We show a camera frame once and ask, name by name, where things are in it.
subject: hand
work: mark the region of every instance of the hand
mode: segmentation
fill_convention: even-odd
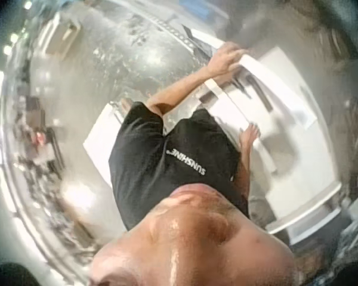
[[[214,81],[217,83],[218,86],[223,87],[226,83],[230,83],[233,79],[233,76],[239,70],[231,71],[226,74],[222,74],[221,76],[214,77]]]
[[[240,133],[240,150],[250,151],[253,142],[260,137],[260,130],[255,124],[249,124],[246,131]]]
[[[245,52],[237,44],[226,42],[208,63],[207,69],[210,77],[235,72],[240,68],[239,61]]]

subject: gray floor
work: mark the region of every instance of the gray floor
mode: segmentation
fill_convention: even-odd
[[[177,5],[177,1],[158,3],[171,8]],[[264,54],[274,46],[286,51],[323,111],[339,154],[340,172],[347,176],[347,124],[343,114],[355,82],[341,71],[342,62],[334,60],[329,49],[321,45],[323,33],[308,32],[310,26],[319,23],[302,18],[291,7],[268,4],[248,13],[254,16],[250,27],[240,18],[239,9],[246,11],[247,7],[227,5],[226,11],[233,18],[230,24],[216,29],[216,34],[249,48],[253,55]],[[79,19],[82,31],[63,61],[35,55],[32,95],[42,98],[47,124],[54,125],[57,132],[66,161],[62,191],[87,186],[94,193],[92,205],[72,206],[72,210],[93,236],[105,243],[125,229],[112,190],[87,156],[84,140],[109,101],[120,97],[146,100],[149,94],[201,64],[171,35],[110,1],[98,1],[94,8],[76,4],[68,12]]]

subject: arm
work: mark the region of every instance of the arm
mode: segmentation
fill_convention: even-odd
[[[253,142],[260,136],[257,126],[250,124],[246,131],[240,134],[240,160],[233,183],[241,195],[248,200],[251,184],[251,150]]]
[[[147,108],[162,117],[208,79],[235,72],[243,54],[244,50],[235,43],[225,43],[206,67],[152,96],[146,103]]]

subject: black t-shirt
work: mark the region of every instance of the black t-shirt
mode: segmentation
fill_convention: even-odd
[[[109,166],[127,229],[176,188],[201,183],[218,190],[248,217],[248,203],[231,182],[239,153],[205,109],[163,136],[163,120],[136,102],[118,133]]]

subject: man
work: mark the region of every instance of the man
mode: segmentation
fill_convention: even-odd
[[[249,220],[254,125],[237,152],[206,110],[163,136],[162,117],[204,81],[232,74],[244,51],[226,43],[207,67],[135,103],[109,165],[129,230],[92,263],[91,285],[291,285],[289,249]]]

